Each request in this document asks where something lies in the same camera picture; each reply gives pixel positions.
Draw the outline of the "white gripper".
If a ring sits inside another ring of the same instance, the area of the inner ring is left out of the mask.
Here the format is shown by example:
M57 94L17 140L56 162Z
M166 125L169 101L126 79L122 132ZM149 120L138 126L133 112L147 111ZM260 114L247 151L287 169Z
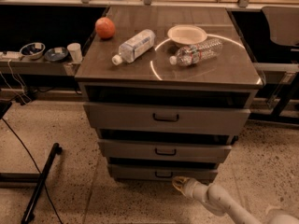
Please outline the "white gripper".
M186 176L175 176L172 179L172 185L185 197L194 199L201 204L208 203L208 185Z

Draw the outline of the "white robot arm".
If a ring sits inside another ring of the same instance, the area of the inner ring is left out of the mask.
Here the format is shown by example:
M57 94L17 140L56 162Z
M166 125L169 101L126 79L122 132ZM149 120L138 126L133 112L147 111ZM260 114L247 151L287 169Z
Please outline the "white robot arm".
M185 176L174 177L172 185L186 198L196 200L215 216L228 215L235 224L262 224L220 185L206 185Z

